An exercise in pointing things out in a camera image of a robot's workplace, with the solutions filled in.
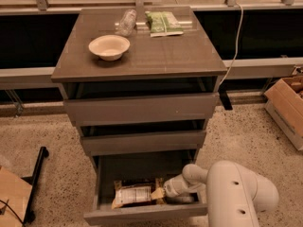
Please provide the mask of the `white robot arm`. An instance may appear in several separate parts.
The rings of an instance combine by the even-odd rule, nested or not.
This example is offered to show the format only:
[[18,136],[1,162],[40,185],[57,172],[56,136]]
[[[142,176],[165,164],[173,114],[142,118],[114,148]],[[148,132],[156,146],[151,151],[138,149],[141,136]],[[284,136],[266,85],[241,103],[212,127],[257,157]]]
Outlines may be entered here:
[[175,198],[206,189],[209,227],[259,227],[257,212],[278,206],[276,186],[267,178],[235,162],[222,160],[209,170],[195,164],[165,181],[151,193],[151,199]]

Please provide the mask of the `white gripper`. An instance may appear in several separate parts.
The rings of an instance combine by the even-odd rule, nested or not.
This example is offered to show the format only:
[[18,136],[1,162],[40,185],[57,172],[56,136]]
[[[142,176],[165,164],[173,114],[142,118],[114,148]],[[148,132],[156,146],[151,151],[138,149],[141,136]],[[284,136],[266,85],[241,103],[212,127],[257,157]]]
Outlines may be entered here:
[[191,184],[182,174],[165,181],[163,187],[157,187],[151,193],[152,201],[163,200],[166,197],[170,203],[195,202],[194,196],[190,192]]

